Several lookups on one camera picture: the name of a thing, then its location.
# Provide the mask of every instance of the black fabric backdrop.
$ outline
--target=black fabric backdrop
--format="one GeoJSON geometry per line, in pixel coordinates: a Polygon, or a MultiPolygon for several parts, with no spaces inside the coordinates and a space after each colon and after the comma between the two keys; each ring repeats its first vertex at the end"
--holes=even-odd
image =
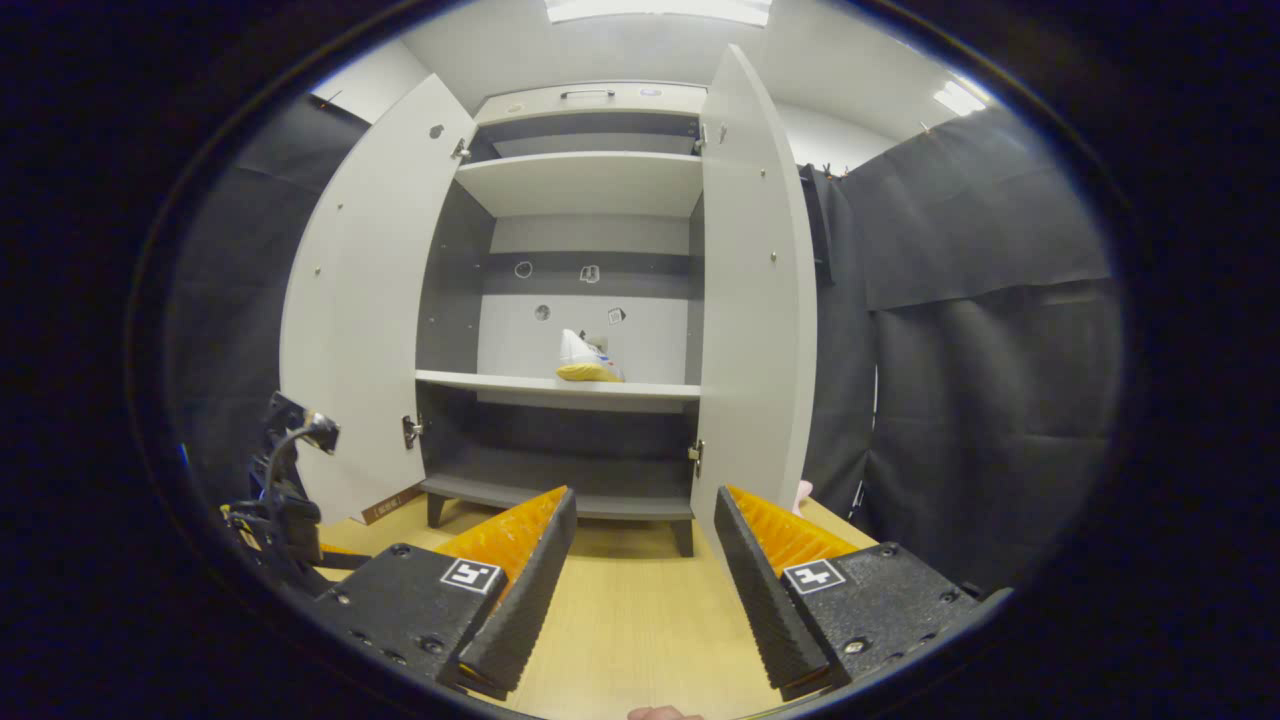
{"type": "Polygon", "coordinates": [[[187,229],[165,322],[166,382],[210,505],[246,492],[261,416],[280,387],[293,255],[320,192],[367,128],[297,100],[232,159],[187,229]]]}
{"type": "Polygon", "coordinates": [[[851,519],[872,537],[956,582],[1014,584],[1101,473],[1123,372],[1103,236],[998,108],[831,187],[847,206],[828,199],[828,222],[850,229],[818,293],[814,497],[845,515],[863,487],[851,519]]]}

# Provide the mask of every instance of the cabinet door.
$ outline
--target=cabinet door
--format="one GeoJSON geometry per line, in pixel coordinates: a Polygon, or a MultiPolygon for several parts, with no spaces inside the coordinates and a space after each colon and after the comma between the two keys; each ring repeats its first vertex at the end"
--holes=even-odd
{"type": "Polygon", "coordinates": [[[817,296],[808,213],[769,95],[730,45],[703,105],[705,305],[692,509],[719,553],[716,491],[795,502],[809,442],[817,296]]]}
{"type": "Polygon", "coordinates": [[[431,76],[347,155],[302,234],[284,297],[280,389],[342,427],[337,452],[298,443],[307,495],[333,523],[422,479],[416,415],[419,299],[431,236],[475,120],[431,76]]]}

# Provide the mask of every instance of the cabinet handle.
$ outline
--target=cabinet handle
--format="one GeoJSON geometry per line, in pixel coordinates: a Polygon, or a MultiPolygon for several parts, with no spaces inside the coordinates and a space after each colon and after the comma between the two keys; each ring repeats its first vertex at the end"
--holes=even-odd
{"type": "Polygon", "coordinates": [[[566,90],[564,92],[561,92],[561,100],[564,100],[566,97],[573,95],[575,92],[608,92],[609,97],[613,97],[616,95],[612,90],[605,90],[603,87],[599,90],[566,90]]]}

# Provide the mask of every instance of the dark gray shelf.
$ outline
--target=dark gray shelf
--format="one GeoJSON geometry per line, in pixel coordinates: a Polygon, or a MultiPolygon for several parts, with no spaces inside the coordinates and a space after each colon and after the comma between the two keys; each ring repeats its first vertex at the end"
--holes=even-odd
{"type": "Polygon", "coordinates": [[[686,520],[691,471],[684,460],[550,455],[466,445],[430,468],[422,489],[511,507],[567,484],[580,518],[686,520]]]}

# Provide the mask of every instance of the screw hole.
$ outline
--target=screw hole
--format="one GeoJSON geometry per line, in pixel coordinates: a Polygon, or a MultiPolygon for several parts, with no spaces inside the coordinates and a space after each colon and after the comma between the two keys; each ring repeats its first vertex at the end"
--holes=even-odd
{"type": "Polygon", "coordinates": [[[420,639],[417,644],[430,655],[440,655],[444,652],[444,643],[440,642],[440,638],[436,638],[434,635],[426,635],[425,638],[420,639]]]}

